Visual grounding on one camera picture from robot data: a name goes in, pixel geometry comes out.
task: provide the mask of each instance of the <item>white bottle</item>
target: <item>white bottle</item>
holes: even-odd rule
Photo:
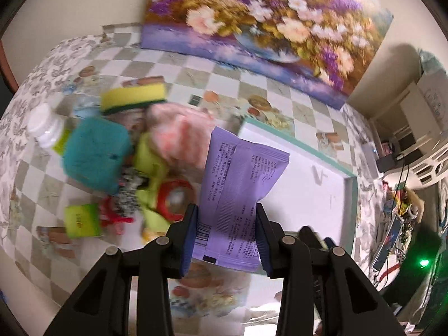
[[[64,118],[54,113],[49,104],[41,103],[31,110],[26,128],[42,149],[52,148],[62,155],[70,134],[64,126]]]

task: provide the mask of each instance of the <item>purple packet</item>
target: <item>purple packet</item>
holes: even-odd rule
[[[256,271],[255,205],[280,178],[289,153],[214,128],[199,198],[193,257]]]

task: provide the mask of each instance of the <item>metal bolt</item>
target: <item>metal bolt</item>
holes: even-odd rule
[[[333,248],[333,254],[335,254],[336,256],[342,256],[345,253],[346,253],[346,251],[344,249],[342,249],[341,247],[339,247],[339,246],[335,246]]]
[[[116,246],[109,246],[106,249],[106,254],[109,256],[115,255],[116,253],[118,253],[118,248]]]
[[[290,235],[283,236],[281,240],[286,245],[292,245],[296,242],[296,238],[294,236],[290,236]]]
[[[169,243],[169,237],[160,236],[157,239],[155,239],[155,242],[159,245],[167,245]]]

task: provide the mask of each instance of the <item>yellow sponge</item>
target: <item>yellow sponge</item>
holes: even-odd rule
[[[165,84],[115,88],[101,96],[101,111],[104,115],[125,109],[145,107],[152,103],[165,102]]]

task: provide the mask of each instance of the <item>canvas painting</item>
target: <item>canvas painting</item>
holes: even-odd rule
[[[392,20],[378,0],[149,0],[141,47],[238,66],[339,109]]]

